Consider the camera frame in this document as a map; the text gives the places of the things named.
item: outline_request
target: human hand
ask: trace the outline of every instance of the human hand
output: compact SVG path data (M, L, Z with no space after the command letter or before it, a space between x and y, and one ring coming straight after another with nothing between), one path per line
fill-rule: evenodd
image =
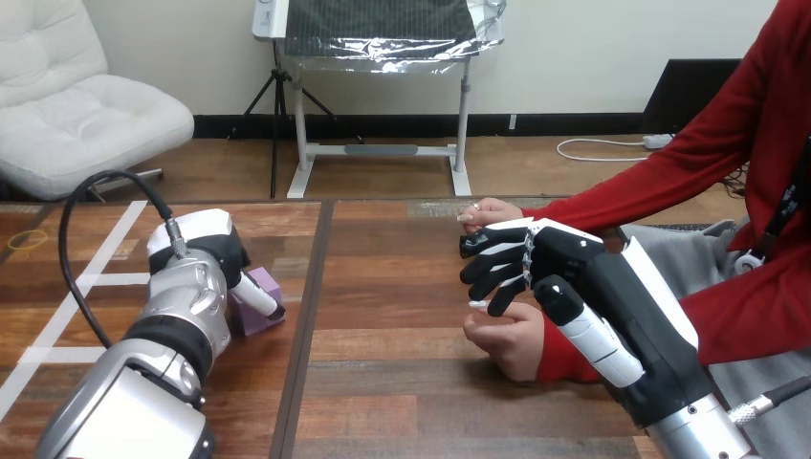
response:
M520 208L495 198L484 198L466 208L459 221L468 233L481 230L493 223L507 222L523 217Z
M476 323L471 314L465 318L465 337L484 352L504 375L516 383L536 380L543 354L543 313L525 303L512 303L504 317L515 322L503 325Z

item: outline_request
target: robotic hand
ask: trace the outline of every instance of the robotic hand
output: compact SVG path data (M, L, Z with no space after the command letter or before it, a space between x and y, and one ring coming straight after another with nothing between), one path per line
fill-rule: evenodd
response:
M223 210L169 218L146 248L146 306L49 422L35 457L211 457L199 409L230 342L227 294L272 320L285 311L243 271L250 260Z
M483 307L498 287L487 312L499 317L529 287L666 457L738 459L750 451L712 394L695 329L636 239L609 253L591 234L527 218L462 236L460 254L475 256L460 275L471 285L471 306Z

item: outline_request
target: purple foam block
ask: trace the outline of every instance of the purple foam block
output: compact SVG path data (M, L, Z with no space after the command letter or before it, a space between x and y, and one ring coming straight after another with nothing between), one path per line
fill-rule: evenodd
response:
M281 306L281 288L264 268L256 268L255 270L248 272L248 274L253 277L253 280L259 284L259 287L261 287L262 290L267 292L268 295L270 295L276 301L276 304ZM234 303L236 303L234 312L241 318L241 331L246 337L259 333L263 330L267 330L287 319L287 314L285 314L278 320L268 320L266 317L257 313L254 308L251 308L243 303L236 296L232 295L231 299L233 299Z

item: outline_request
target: white cushioned chair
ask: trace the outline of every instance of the white cushioned chair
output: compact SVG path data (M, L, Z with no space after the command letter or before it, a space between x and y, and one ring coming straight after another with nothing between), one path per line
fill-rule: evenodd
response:
M81 0L0 0L0 180L54 200L191 139L181 102L106 72Z

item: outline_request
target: metal connector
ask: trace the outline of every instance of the metal connector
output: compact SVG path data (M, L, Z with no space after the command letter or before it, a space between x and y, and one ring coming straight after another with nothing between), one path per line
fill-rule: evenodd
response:
M768 397L761 395L756 399L731 409L729 412L730 421L738 427L746 426L758 416L771 411L774 407L774 404L772 404L772 401Z
M172 245L172 250L178 258L185 258L188 254L188 247L186 246L186 239L180 233L180 226L174 218L166 220L166 233L169 235L169 243Z

